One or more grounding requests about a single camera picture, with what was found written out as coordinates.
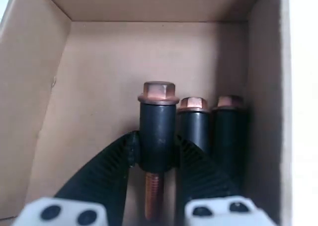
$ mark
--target cardboard box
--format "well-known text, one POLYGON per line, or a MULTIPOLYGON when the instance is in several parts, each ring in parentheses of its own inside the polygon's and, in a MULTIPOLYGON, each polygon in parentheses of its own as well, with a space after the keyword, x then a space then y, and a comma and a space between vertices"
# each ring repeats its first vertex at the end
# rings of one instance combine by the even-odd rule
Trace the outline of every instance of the cardboard box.
MULTIPOLYGON (((0 219, 52 196, 87 161, 138 129, 148 80, 176 94, 246 98, 245 192, 291 216, 288 0, 10 0, 0 33, 0 219)), ((173 178, 173 171, 168 178, 173 178)), ((167 224, 173 181, 166 181, 167 224)), ((130 173, 124 225, 143 213, 130 173)))

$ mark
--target cardboard wall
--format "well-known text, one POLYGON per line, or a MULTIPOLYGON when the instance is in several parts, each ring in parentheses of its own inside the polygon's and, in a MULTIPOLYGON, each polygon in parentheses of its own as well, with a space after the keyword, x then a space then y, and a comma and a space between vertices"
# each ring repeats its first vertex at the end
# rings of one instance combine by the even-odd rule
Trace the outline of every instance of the cardboard wall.
POLYGON ((238 21, 256 0, 53 0, 73 21, 238 21))
POLYGON ((289 23, 281 1, 258 0, 248 22, 251 139, 246 193, 276 222, 280 209, 287 215, 291 207, 289 23))
MULTIPOLYGON (((247 61, 246 23, 73 22, 27 202, 53 195, 105 146, 139 128, 145 81, 172 81, 180 98, 202 96, 213 105, 219 94, 244 94, 247 61)), ((131 174, 127 225, 136 223, 134 199, 144 194, 143 172, 131 174)))
POLYGON ((10 0, 0 29, 0 219, 22 209, 71 21, 50 0, 10 0))

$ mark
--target black screw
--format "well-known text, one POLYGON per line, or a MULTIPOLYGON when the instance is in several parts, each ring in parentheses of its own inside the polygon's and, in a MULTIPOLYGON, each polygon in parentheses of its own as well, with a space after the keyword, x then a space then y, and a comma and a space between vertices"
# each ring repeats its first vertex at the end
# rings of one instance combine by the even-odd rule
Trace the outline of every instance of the black screw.
POLYGON ((209 210, 208 208, 206 207, 197 207, 193 210, 193 213, 192 213, 194 216, 201 216, 201 217, 204 217, 204 216, 212 216, 212 212, 211 210, 209 210))
POLYGON ((230 204, 230 211, 237 213, 247 213, 249 212, 248 207, 241 202, 234 202, 230 204))
POLYGON ((78 217, 78 224, 81 226, 90 225, 95 222, 97 213, 93 210, 86 210, 82 212, 78 217))
POLYGON ((61 212, 61 207, 58 205, 51 205, 45 208, 41 213, 41 219, 47 221, 56 218, 61 212))

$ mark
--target bolt thread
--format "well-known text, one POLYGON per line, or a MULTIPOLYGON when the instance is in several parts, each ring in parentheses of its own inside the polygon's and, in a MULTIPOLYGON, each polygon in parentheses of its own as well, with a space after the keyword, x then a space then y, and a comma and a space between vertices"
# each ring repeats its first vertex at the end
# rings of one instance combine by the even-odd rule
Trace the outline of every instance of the bolt thread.
POLYGON ((161 217, 163 183, 163 174, 146 172, 145 217, 148 221, 156 222, 161 217))

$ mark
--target bolt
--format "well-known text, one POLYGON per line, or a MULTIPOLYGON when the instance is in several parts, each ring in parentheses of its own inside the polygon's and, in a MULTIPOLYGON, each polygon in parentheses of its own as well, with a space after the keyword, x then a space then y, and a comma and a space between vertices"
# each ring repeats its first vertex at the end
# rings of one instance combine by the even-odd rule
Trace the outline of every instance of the bolt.
POLYGON ((196 112, 209 112, 208 102, 200 97, 188 97, 181 101, 178 112, 196 111, 196 112))
POLYGON ((144 84, 144 92, 138 97, 141 103, 153 105, 175 105, 179 98, 174 96, 175 85, 164 81, 150 81, 144 84))
MULTIPOLYGON (((175 85, 171 82, 150 81, 144 84, 144 92, 138 97, 143 104, 176 105, 175 85)), ((157 222, 161 216, 163 203, 164 172, 146 172, 145 217, 150 222, 157 222)))
POLYGON ((145 217, 148 221, 156 222, 161 216, 163 183, 163 173, 153 174, 146 172, 145 217))
POLYGON ((243 99, 236 95, 220 96, 217 108, 244 108, 243 99))

